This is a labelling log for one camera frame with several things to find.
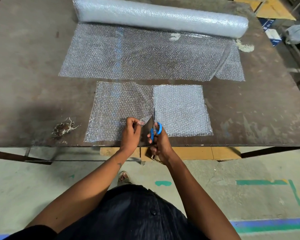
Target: shirt sleeve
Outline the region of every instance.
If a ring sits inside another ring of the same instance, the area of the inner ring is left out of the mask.
[[[21,231],[18,231],[14,234],[11,234],[4,240],[50,240],[54,239],[57,236],[57,233],[48,226],[36,225],[27,227]]]

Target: blue-handled scissors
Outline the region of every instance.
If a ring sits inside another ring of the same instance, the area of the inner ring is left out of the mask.
[[[159,130],[157,130],[155,127],[155,115],[155,110],[153,110],[153,127],[150,130],[152,143],[154,142],[155,132],[157,135],[160,135],[160,133],[162,132],[162,125],[159,122],[157,122],[159,125]]]

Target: black button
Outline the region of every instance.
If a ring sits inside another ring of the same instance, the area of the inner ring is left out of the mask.
[[[150,213],[151,213],[153,216],[155,216],[155,215],[157,214],[157,211],[154,210],[154,209],[151,209],[151,210],[150,210]]]

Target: person's left hand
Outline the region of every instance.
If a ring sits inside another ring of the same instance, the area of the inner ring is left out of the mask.
[[[120,150],[132,155],[140,141],[141,122],[133,117],[128,117],[126,126],[122,131]]]

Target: wooden tabletop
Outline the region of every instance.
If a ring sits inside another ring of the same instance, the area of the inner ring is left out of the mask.
[[[214,135],[172,137],[173,146],[300,146],[300,91],[247,4],[224,0],[134,0],[241,15],[249,20],[240,52],[246,81],[151,80],[200,84]],[[77,19],[72,0],[0,1],[0,147],[117,146],[84,142],[97,81],[58,77]],[[54,127],[80,125],[59,139]],[[143,128],[140,146],[152,121]]]

